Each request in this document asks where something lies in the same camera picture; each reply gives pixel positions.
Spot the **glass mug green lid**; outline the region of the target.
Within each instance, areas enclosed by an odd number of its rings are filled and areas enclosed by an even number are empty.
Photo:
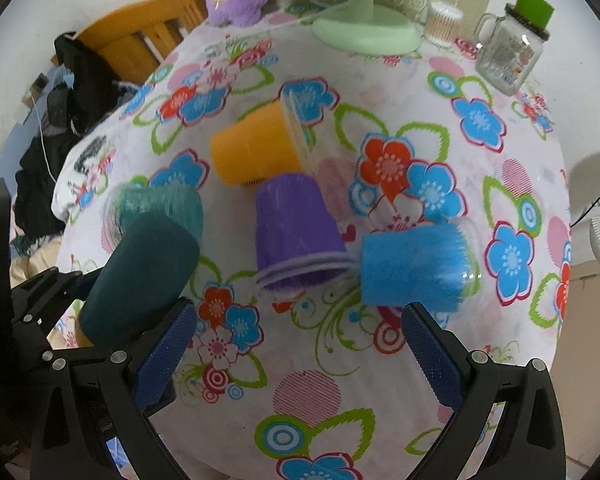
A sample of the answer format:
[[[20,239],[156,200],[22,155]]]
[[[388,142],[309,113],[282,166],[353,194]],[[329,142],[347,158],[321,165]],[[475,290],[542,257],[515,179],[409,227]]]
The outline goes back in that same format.
[[[554,8],[545,0],[506,3],[504,14],[485,13],[472,40],[478,49],[477,72],[506,96],[522,86],[550,39],[547,25]]]

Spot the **blue cup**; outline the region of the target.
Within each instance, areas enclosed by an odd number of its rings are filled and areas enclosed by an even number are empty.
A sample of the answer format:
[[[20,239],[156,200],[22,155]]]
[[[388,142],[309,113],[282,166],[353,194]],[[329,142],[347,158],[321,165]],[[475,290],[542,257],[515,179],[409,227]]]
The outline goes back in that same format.
[[[430,313],[453,313],[475,301],[482,285],[474,222],[456,218],[363,238],[361,297],[374,307],[419,302]]]

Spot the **wooden chair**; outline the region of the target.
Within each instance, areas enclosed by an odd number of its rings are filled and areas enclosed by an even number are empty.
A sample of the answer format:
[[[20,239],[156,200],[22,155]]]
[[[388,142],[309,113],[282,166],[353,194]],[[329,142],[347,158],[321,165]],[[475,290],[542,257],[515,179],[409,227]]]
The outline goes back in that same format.
[[[204,0],[143,0],[100,18],[76,39],[122,80],[142,84],[207,16]]]

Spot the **purple cup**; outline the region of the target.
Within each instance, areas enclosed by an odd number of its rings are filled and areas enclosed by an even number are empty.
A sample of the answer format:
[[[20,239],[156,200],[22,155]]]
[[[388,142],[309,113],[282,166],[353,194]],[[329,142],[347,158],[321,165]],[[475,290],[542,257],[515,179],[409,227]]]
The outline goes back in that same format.
[[[317,183],[306,174],[282,174],[256,194],[256,285],[296,292],[323,285],[358,264],[347,252]]]

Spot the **floral tablecloth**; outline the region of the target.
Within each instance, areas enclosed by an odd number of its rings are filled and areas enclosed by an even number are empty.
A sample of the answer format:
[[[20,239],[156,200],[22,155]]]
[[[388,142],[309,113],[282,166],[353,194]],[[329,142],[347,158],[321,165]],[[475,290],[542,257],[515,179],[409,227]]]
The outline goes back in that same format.
[[[354,55],[291,10],[250,29],[198,27],[68,155],[52,198],[66,222],[57,263],[106,263],[120,188],[194,188],[204,234],[185,293],[199,322],[175,401],[154,419],[181,467],[194,479],[402,479],[450,413],[399,313],[366,304],[350,274],[259,292],[258,191],[225,183],[212,155],[215,133],[250,116],[269,122],[287,96],[327,208],[300,230],[329,228],[357,254],[370,233],[468,223],[481,275],[439,323],[495,362],[552,362],[571,259],[555,119],[536,80],[506,96],[465,41]]]

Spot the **cotton swab jar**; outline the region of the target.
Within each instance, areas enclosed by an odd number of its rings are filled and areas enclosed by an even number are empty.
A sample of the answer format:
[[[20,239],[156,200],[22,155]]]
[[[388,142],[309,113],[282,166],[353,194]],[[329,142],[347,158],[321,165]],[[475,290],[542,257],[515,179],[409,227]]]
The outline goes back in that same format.
[[[438,47],[454,44],[464,12],[457,6],[443,1],[431,1],[426,14],[425,38]]]

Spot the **dark teal cup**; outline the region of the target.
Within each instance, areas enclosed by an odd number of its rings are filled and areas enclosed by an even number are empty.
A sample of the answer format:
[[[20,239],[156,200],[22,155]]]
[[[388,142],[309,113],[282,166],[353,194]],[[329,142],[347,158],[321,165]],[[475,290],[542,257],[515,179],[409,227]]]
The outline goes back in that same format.
[[[166,214],[141,214],[107,263],[76,286],[78,345],[113,349],[147,330],[181,296],[199,255],[193,234]]]

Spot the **green desk fan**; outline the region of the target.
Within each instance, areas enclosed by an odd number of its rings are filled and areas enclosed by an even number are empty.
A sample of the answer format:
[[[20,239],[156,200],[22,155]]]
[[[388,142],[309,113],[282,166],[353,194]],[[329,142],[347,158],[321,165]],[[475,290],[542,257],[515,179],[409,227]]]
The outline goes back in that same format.
[[[312,32],[337,50],[393,56],[416,51],[422,33],[404,14],[375,0],[347,0],[318,14]]]

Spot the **turquoise glitter cup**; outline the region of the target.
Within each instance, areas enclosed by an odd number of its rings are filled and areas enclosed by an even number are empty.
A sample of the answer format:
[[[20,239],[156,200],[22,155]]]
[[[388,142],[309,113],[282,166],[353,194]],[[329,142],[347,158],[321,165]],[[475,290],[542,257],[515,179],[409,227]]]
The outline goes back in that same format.
[[[204,210],[200,194],[193,186],[172,183],[158,186],[124,184],[117,186],[104,206],[100,242],[107,254],[116,248],[125,232],[141,215],[164,214],[200,243],[204,232]]]

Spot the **black clothing pile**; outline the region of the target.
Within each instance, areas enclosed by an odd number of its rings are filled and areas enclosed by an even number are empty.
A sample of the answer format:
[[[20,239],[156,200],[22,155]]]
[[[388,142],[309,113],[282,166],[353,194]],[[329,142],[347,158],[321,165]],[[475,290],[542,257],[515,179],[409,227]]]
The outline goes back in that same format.
[[[70,150],[140,88],[70,32],[58,36],[54,47],[60,79],[43,99],[46,109],[35,114],[38,133],[15,173],[15,225],[30,242],[64,229],[52,213],[52,199]]]

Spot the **orange cup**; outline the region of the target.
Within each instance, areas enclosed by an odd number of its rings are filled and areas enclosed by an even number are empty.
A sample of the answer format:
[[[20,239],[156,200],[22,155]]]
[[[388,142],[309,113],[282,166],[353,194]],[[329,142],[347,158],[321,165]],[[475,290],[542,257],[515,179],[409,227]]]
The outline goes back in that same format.
[[[293,93],[261,107],[210,141],[212,165],[229,185],[250,185],[282,174],[310,174],[310,146]]]

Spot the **white printed t-shirt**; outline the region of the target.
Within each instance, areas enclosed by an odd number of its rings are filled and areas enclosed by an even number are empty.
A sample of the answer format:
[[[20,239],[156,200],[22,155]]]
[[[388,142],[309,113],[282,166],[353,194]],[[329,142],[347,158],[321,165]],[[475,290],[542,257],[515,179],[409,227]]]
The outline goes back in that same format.
[[[109,186],[117,148],[108,136],[92,134],[69,152],[56,178],[52,213],[73,224]]]

